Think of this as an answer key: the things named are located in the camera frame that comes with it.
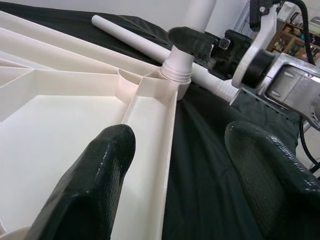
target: white wall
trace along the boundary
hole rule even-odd
[[[189,0],[4,0],[10,3],[65,10],[141,17],[165,30],[181,26]],[[217,0],[207,31],[222,35],[236,24],[247,0]]]
[[[311,127],[309,130],[306,131],[304,134],[306,145],[311,153],[311,155],[317,160],[320,158],[320,149],[319,149],[319,142],[320,142],[320,132],[315,130]],[[298,146],[296,148],[296,158],[300,160],[300,162],[307,168],[313,165],[312,162],[307,157],[304,149],[301,145],[300,138],[298,139]],[[314,174],[317,178],[320,177],[320,170],[316,171]]]
[[[309,20],[320,17],[320,0],[303,0],[308,8]]]

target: black cable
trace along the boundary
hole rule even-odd
[[[311,153],[308,150],[307,144],[306,144],[306,139],[305,139],[305,132],[304,132],[304,118],[301,116],[300,117],[300,122],[299,122],[299,131],[300,131],[300,140],[301,140],[301,145],[302,148],[307,155],[307,157],[313,162],[314,167],[310,169],[312,173],[320,169],[320,162],[317,162],[317,160],[311,155]]]
[[[315,65],[315,61],[314,61],[314,57],[312,56],[311,45],[310,45],[311,40],[310,40],[310,34],[309,34],[309,20],[308,20],[307,6],[302,0],[286,0],[286,1],[297,5],[301,10],[306,57],[310,64]]]
[[[287,0],[287,2],[291,2],[295,5],[297,5],[301,10],[302,15],[302,23],[303,23],[303,34],[304,34],[304,48],[306,57],[308,59],[308,62],[312,65],[315,65],[314,56],[311,52],[311,40],[310,40],[310,34],[309,34],[309,20],[308,20],[308,10],[307,6],[302,0]],[[300,139],[301,139],[301,145],[302,148],[307,155],[307,157],[310,159],[311,162],[313,162],[314,166],[310,169],[312,173],[320,169],[320,162],[317,162],[316,159],[311,155],[311,153],[308,150],[306,140],[305,140],[305,132],[304,132],[304,118],[300,117],[300,123],[299,123],[299,131],[300,131]]]

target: wooden shelf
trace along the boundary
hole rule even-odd
[[[276,51],[278,53],[282,53],[282,51],[279,51],[278,49],[276,49],[275,47],[272,48],[273,51]]]
[[[301,38],[299,38],[299,37],[297,37],[297,36],[295,36],[295,35],[293,35],[293,34],[291,34],[291,33],[288,33],[288,32],[286,32],[286,31],[283,31],[283,30],[282,30],[281,33],[280,33],[280,36],[281,36],[281,34],[287,35],[288,37],[291,37],[291,38],[293,38],[293,39],[295,39],[295,40],[298,40],[298,41],[301,42],[301,43],[304,43],[304,42],[305,42],[305,41],[302,40]],[[315,45],[315,44],[313,44],[313,43],[310,43],[310,45],[311,45],[312,47],[315,47],[315,48],[317,48],[317,49],[320,50],[320,46]]]
[[[289,26],[291,26],[291,27],[293,27],[293,28],[297,28],[297,29],[300,29],[300,30],[304,31],[304,28],[303,28],[303,27],[296,26],[296,25],[293,25],[293,24],[288,23],[288,22],[286,23],[286,25],[289,25]],[[309,34],[314,35],[314,36],[320,38],[320,35],[317,35],[317,34],[315,34],[315,33],[309,32]]]

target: black mounting bracket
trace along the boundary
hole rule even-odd
[[[273,5],[280,4],[282,6],[283,2],[284,0],[250,0],[250,28],[252,31],[258,32],[261,16],[268,15]]]

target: white compartment tray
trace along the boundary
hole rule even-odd
[[[0,77],[3,230],[30,226],[87,144],[102,129],[124,123],[134,131],[136,152],[111,239],[160,239],[178,86],[121,69],[103,74],[0,66]]]

